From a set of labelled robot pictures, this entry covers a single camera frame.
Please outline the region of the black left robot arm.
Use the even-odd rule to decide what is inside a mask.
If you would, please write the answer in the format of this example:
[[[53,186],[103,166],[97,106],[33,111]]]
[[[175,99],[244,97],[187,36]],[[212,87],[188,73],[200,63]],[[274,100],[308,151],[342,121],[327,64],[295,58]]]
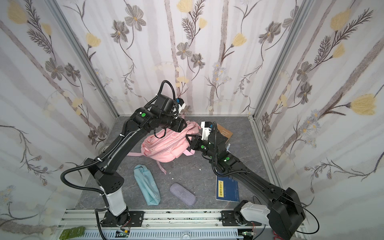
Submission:
[[[117,170],[133,147],[157,128],[162,128],[165,132],[180,133],[187,126],[185,120],[179,116],[184,101],[176,97],[174,90],[172,97],[163,95],[165,85],[172,86],[169,81],[162,81],[157,95],[126,120],[121,133],[106,150],[94,159],[86,159],[84,165],[68,169],[61,174],[61,181],[68,187],[96,192],[103,198],[105,207],[95,210],[96,214],[106,213],[102,220],[96,218],[98,227],[121,227],[131,220],[122,194],[124,178],[117,173]],[[78,186],[66,179],[67,174],[82,169],[87,169],[91,173],[98,188]]]

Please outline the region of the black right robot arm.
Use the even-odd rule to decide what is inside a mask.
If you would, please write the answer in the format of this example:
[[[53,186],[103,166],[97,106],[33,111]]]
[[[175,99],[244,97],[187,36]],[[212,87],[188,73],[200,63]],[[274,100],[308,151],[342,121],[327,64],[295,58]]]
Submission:
[[[227,138],[215,122],[204,122],[201,135],[186,135],[189,147],[200,151],[209,161],[217,177],[229,177],[243,184],[261,204],[241,201],[234,208],[236,221],[243,225],[257,222],[268,225],[283,240],[291,239],[309,213],[301,203],[299,195],[291,188],[282,189],[251,171],[239,158],[226,148]]]

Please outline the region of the pink student backpack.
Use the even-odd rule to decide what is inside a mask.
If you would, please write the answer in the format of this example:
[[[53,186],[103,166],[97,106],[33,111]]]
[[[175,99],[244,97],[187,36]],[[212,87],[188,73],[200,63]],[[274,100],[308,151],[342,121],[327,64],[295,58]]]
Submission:
[[[190,147],[189,142],[186,139],[186,135],[198,135],[201,127],[196,122],[187,121],[187,127],[181,132],[174,131],[160,131],[160,134],[165,134],[161,139],[156,138],[155,135],[148,136],[141,145],[141,151],[139,153],[128,153],[130,157],[145,156],[155,160],[160,170],[166,174],[167,171],[162,167],[162,163],[169,163],[181,155],[192,156],[195,151],[188,149]]]

